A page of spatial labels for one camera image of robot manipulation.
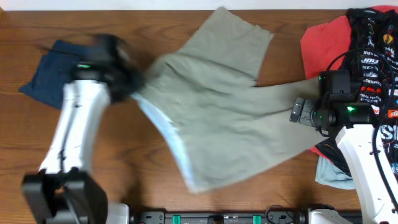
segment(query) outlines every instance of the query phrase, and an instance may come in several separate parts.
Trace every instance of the wall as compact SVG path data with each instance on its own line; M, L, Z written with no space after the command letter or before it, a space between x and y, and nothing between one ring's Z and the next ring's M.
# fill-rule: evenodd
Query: wall
M0 0L5 11L16 10L214 10L227 9L347 9L398 0Z
M3 9L0 7L0 23L1 23L1 19L2 19L2 14L3 14Z

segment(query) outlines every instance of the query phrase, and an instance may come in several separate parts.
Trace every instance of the cable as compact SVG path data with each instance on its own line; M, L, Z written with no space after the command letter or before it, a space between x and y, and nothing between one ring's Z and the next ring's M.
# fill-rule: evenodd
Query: cable
M63 190L64 190L63 192L65 195L65 201L67 202L68 208L70 210L70 213L72 214L73 219L75 220L76 224L81 224L80 219L76 213L75 207L72 204L72 200L69 198L70 191L69 191L68 187L64 186Z
M268 218L268 211L269 211L270 209L274 208L274 207L284 208L284 207L281 206L281 205L271 205L271 206L267 209L267 211L266 211L266 219L268 220L268 222L271 222L271 224L275 224L275 223L274 223L273 221L269 220L269 218ZM284 211L284 212L285 212L286 215L287 215L289 218L291 218L291 219L293 220L293 222L294 222L294 217L293 217L291 214L289 214L288 212L286 212L286 211Z
M76 101L73 102L73 108L75 108L75 106L76 106ZM75 115L76 115L76 110L72 110L72 112L70 114L71 118L69 119L68 124L67 124L67 128L65 130L65 137L62 140L62 148L61 148L60 152L58 153L58 158L60 159L61 174L63 174L63 170L65 168L64 165L63 165L63 162L66 159L66 157L64 155L65 147L67 146L67 139L69 137L70 129L72 128L72 122L74 120Z
M371 50L371 49L353 49L353 50L349 50L349 51L347 51L347 52L345 52L345 53L343 53L343 54L337 56L337 58L335 58L335 59L329 64L327 70L329 71L329 69L331 68L331 66L332 66L338 59L340 59L341 57L343 57L343 56L345 56L345 55L348 55L348 54L353 54L353 53L356 53L356 52L363 52L363 51L368 51L368 52L371 52L372 54L378 56L378 57L387 65L387 67L388 67L388 69L389 69L389 71L390 71L390 74L391 74L391 85L392 85L391 94L390 94L390 96L389 96L389 99L388 99L388 101L387 101L387 104L386 104L385 108L383 109L382 112L380 112L380 120L379 120L379 122L378 122L376 128L375 128L374 131L373 131L373 136L372 136L372 149L373 149L374 160L376 161L377 168L379 169L381 179L383 180L384 185L386 186L387 192L388 192L388 194L389 194L389 196L390 196L390 198L391 198L391 201L392 201L392 204L394 205L395 210L398 211L397 199L395 198L394 193L393 193L392 190L391 190L391 187L390 187L390 185L389 185L389 183L388 183L387 177L386 177L386 175L385 175L385 173L384 173L384 171L383 171L383 168L382 168L382 166L381 166L381 162L380 162L380 158L379 158L379 151L377 150L377 146L376 146L377 134L378 134L378 132L379 132L379 130L380 130L381 125L382 125L383 122L384 122L384 118L386 117L386 114L388 113L388 109L389 109L389 107L390 107L390 104L391 104L391 101L392 101L392 97L394 96L394 90L395 90L395 75L394 75L394 72L392 71L392 67L391 67L390 63L387 61L386 58L384 58L384 56L383 56L382 54L380 54L379 52L377 52L377 51L375 51L375 50Z
M327 99L327 97L329 96L329 94L330 94L330 91L327 91L327 92L325 92L325 93L323 94L322 99L321 99L321 102L320 102L321 105L320 105L320 106L315 105L314 108L312 109L311 115L310 115L310 117L311 117L311 122L312 122L313 124L315 124L316 130L322 135L322 137L329 137L329 135L328 135L328 134L323 134L323 133L322 133L322 126L321 126L321 125L318 125L318 124L315 122L315 120L313 119L313 115L318 111L319 108L322 108L322 107L323 107L323 104L324 104L324 102L326 102L326 99Z

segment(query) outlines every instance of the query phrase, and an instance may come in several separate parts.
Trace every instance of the fabric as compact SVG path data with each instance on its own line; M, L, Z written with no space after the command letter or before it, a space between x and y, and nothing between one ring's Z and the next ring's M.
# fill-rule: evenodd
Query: fabric
M378 6L373 9L349 9L346 16L339 17L330 24L322 24L307 30L305 36L302 38L306 76L312 77L320 70L325 70L337 55L347 51L347 40L349 41L349 49L368 48L384 54L388 61L390 61L394 73L396 73L398 70L398 60L395 55L397 49L396 26L398 24L398 16L391 9L396 10L397 8ZM329 36L332 36L333 41L337 42L337 44L333 43L335 47L329 44ZM311 66L311 60L319 60L316 54L323 53L326 53L325 57L322 58L323 62ZM361 81L362 86L356 92L358 95L357 101L372 104L374 112L379 114L380 109L384 107L385 99L391 92L389 72L386 70L386 67L383 67L381 60L371 52L364 51L346 56L344 60L340 60L332 67L332 69L337 68L350 70L353 74L353 79ZM398 174L396 169L398 142L394 137L396 135L396 129L394 128L397 123L397 116L395 116L394 112L398 109L398 96L395 96L395 94L394 92L393 104L390 107L386 124L382 126L381 132L392 170ZM329 141L329 143L320 143L317 145L317 148L320 154L331 161L331 165L321 166L321 163L318 163L317 173L327 173L331 177L320 175L317 177L317 181L333 185L332 177L336 177L340 172L350 176L350 172L335 142L332 142L331 139L325 141ZM334 170L338 170L338 174L332 175Z
M372 8L381 12L398 11L397 6ZM317 77L325 71L333 59L349 49L350 43L351 26L346 16L308 28L300 41L306 78ZM331 69L339 69L342 62L343 58L339 59Z
M319 151L319 149L316 146L312 146L309 149L311 152L318 154L320 157L323 157L325 159L328 159L325 155L322 154L322 152Z
M334 166L328 159L319 157L315 181L338 189L354 190L353 178Z
M68 81L68 73L79 62L79 55L85 53L85 48L57 40L47 55L40 59L33 79L19 88L33 99L49 106L61 109L63 86Z
M134 97L158 127L191 192L247 179L324 138L289 121L318 80L254 87L272 34L224 8L178 51L159 58Z
M343 153L338 149L334 139L328 138L315 145L315 147L318 149L318 152L323 155L322 157L328 159L334 166L336 166L336 168L351 177L351 172L349 171L346 159L344 158Z
M350 9L347 18L352 30L350 49L366 48L379 52L387 59L398 80L398 14L395 11ZM347 56L341 68L350 70L353 79L362 81L357 101L370 103L376 114L386 109L387 99L392 95L392 103L387 108L388 114L381 126L381 139L386 156L394 167L398 156L398 140L395 137L398 123L398 83L392 92L389 69L378 56L368 50Z

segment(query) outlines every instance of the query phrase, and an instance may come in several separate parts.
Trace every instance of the white robotic arm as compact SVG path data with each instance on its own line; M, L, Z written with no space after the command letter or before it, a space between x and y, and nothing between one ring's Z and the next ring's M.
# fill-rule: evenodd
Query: white robotic arm
M63 105L50 150L40 170L46 174L71 171L91 173L93 143L101 115L111 103L106 83L76 80L63 87Z
M346 128L338 133L336 142L347 161L353 177L359 202L361 204L364 224L398 223L398 214L386 190L372 150L371 124L355 124L354 128ZM379 157L383 171L395 197L398 197L398 184L386 153L382 147L381 138L377 138L380 150ZM308 216L311 224L348 224L333 210L314 210Z

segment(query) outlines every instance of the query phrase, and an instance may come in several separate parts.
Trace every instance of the table surface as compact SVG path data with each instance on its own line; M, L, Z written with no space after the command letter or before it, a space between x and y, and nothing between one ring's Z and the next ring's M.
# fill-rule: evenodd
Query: table surface
M305 29L344 11L233 11L275 33L259 79L262 86L303 80L300 38ZM63 39L84 43L87 34L111 33L129 42L142 69L180 48L211 11L6 12L0 22L0 223L33 223L21 195L26 172L37 171L50 146L60 111L18 92L33 76L43 52ZM134 100L110 106L95 144L94 174L108 198L136 208L168 211L264 211L273 204L327 203L359 209L354 190L315 182L318 156L310 152L244 182L190 194L158 130Z

